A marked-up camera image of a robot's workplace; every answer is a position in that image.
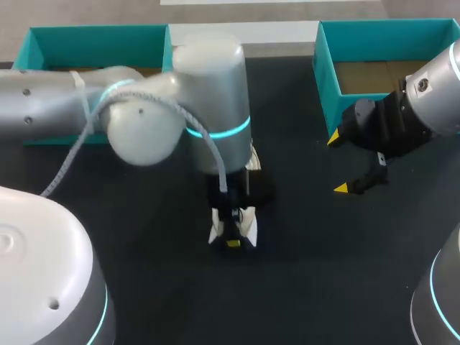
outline teal box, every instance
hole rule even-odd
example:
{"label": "teal box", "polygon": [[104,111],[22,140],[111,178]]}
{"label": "teal box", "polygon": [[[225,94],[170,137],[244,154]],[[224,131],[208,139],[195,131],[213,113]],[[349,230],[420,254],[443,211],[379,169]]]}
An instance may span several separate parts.
{"label": "teal box", "polygon": [[387,93],[342,94],[334,63],[431,60],[460,38],[454,19],[388,19],[320,22],[313,69],[331,136],[342,112],[360,98]]}
{"label": "teal box", "polygon": [[[31,27],[14,61],[19,70],[51,68],[173,68],[173,47],[167,24],[83,27]],[[71,144],[75,136],[39,140],[33,144]],[[87,143],[104,144],[103,134]]]}

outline black tabletop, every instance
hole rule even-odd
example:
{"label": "black tabletop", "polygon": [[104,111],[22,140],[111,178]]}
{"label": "black tabletop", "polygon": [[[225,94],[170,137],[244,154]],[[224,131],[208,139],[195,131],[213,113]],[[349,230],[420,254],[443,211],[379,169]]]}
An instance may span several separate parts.
{"label": "black tabletop", "polygon": [[[252,133],[277,199],[259,251],[209,249],[187,138],[154,167],[84,147],[52,199],[87,229],[114,298],[117,345],[412,344],[412,293],[460,220],[460,140],[390,167],[364,196],[333,189],[367,156],[329,149],[310,57],[248,59]],[[39,193],[67,147],[0,146],[0,185]]]}

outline glowing blue light ring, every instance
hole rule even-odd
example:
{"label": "glowing blue light ring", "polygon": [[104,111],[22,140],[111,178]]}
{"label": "glowing blue light ring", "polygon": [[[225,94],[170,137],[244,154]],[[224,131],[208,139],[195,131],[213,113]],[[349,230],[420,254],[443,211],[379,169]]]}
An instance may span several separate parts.
{"label": "glowing blue light ring", "polygon": [[439,307],[438,300],[436,299],[436,296],[434,294],[434,289],[433,289],[433,268],[434,264],[436,262],[436,259],[438,259],[438,255],[441,253],[441,250],[438,252],[436,257],[434,258],[433,264],[431,265],[431,271],[430,271],[430,289],[431,289],[431,296],[433,297],[433,302],[434,306],[436,307],[436,310],[438,311],[439,316],[441,317],[442,321],[446,324],[447,328],[449,331],[458,339],[460,340],[460,335],[455,332],[455,329],[451,326],[451,324],[447,321],[446,317],[444,316],[443,312],[441,311],[441,308]]}
{"label": "glowing blue light ring", "polygon": [[134,79],[125,79],[125,80],[121,80],[121,81],[118,81],[116,82],[115,84],[112,84],[110,85],[101,95],[100,99],[99,99],[99,103],[101,103],[104,99],[106,99],[106,97],[110,94],[110,92],[116,90],[117,88],[119,88],[120,86],[123,86],[123,85],[126,85],[126,84],[130,84],[130,83],[133,83],[135,82]]}
{"label": "glowing blue light ring", "polygon": [[109,304],[109,292],[107,291],[107,285],[106,285],[106,304],[104,305],[103,307],[103,312],[102,312],[102,316],[101,316],[101,320],[99,321],[99,324],[98,324],[98,327],[96,328],[96,330],[94,331],[94,334],[93,336],[89,339],[89,342],[86,344],[86,345],[91,345],[94,341],[94,339],[96,339],[96,337],[98,336],[98,333],[99,331],[101,330],[101,327],[104,323],[104,319],[106,318],[106,313],[107,313],[107,305]]}
{"label": "glowing blue light ring", "polygon": [[455,57],[454,57],[454,45],[455,45],[455,42],[452,43],[451,47],[448,49],[448,56],[451,59],[452,68],[454,69],[454,72],[457,78],[460,80],[460,70],[459,70],[459,67],[457,66],[457,62],[455,61]]}
{"label": "glowing blue light ring", "polygon": [[[209,133],[209,136],[212,139],[223,139],[223,138],[231,137],[231,136],[233,136],[235,134],[238,134],[239,132],[243,131],[243,129],[245,129],[246,127],[249,126],[250,122],[251,122],[251,117],[248,116],[246,121],[243,122],[242,124],[240,124],[238,127],[235,127],[233,129],[229,129],[228,131],[225,131],[225,132]],[[194,131],[193,129],[190,129],[188,127],[187,127],[187,132],[192,134],[194,137],[203,138],[203,136],[200,133],[198,133],[197,131]]]}

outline gray cable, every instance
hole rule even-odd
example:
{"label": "gray cable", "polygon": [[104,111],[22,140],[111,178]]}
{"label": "gray cable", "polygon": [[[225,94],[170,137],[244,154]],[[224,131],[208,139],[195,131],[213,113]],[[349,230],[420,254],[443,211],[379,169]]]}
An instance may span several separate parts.
{"label": "gray cable", "polygon": [[152,95],[151,93],[144,93],[144,92],[137,92],[137,91],[122,91],[117,92],[114,95],[105,98],[101,103],[97,105],[97,107],[91,112],[91,115],[88,117],[88,121],[86,122],[83,131],[78,136],[77,141],[73,144],[70,148],[70,151],[67,157],[64,159],[64,163],[61,165],[59,171],[57,172],[55,178],[52,179],[51,183],[47,186],[47,188],[40,194],[43,197],[48,197],[54,189],[59,185],[59,183],[64,178],[65,174],[69,170],[70,166],[72,165],[75,156],[77,155],[78,151],[81,148],[81,145],[85,142],[86,137],[91,133],[93,128],[93,121],[94,119],[107,107],[112,104],[121,102],[121,101],[129,101],[130,97],[139,98],[145,101],[153,101],[158,102],[160,104],[166,105],[173,110],[176,110],[179,114],[181,114],[187,122],[189,122],[197,132],[199,132],[208,145],[209,149],[211,150],[214,159],[216,160],[217,170],[218,170],[218,181],[219,181],[219,189],[222,193],[226,193],[227,188],[227,180],[226,180],[226,172],[225,172],[225,165],[224,160],[222,160],[222,156],[217,148],[216,144],[209,136],[208,131],[205,130],[203,125],[195,118],[191,113],[186,111],[182,106],[174,102],[173,100],[159,97]]}

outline gray robot arm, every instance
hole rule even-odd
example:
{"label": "gray robot arm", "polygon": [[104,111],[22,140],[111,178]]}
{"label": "gray robot arm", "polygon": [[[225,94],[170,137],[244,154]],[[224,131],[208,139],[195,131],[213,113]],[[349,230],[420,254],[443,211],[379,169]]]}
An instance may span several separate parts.
{"label": "gray robot arm", "polygon": [[[185,116],[193,118],[186,132],[195,166],[206,174],[209,205],[218,213],[218,223],[224,224],[216,235],[224,243],[243,243],[242,212],[268,201],[272,188],[260,172],[246,169],[252,157],[252,138],[242,46],[233,37],[199,38],[176,48],[173,67],[173,72],[151,78],[130,68],[81,73],[83,100],[88,100],[90,108],[102,110],[91,118],[93,127],[107,134],[121,159],[133,165],[152,165],[174,150],[185,127],[183,115],[190,115]],[[5,97],[6,104],[0,111],[2,139],[80,134],[89,116],[75,80],[64,72],[0,75],[4,88],[0,97]],[[206,140],[196,130],[197,124],[208,132]],[[65,173],[71,160],[57,176]],[[57,183],[52,181],[44,195]],[[256,242],[247,244],[255,247]]]}
{"label": "gray robot arm", "polygon": [[460,40],[381,101],[360,99],[343,112],[328,145],[350,141],[376,152],[368,173],[337,191],[362,194],[387,182],[385,158],[402,157],[435,137],[460,132]]}
{"label": "gray robot arm", "polygon": [[[122,81],[143,77],[126,67],[80,74],[89,104]],[[4,70],[0,72],[0,141],[44,139],[80,134],[86,124],[82,101],[70,73]],[[95,130],[101,131],[99,123]]]}

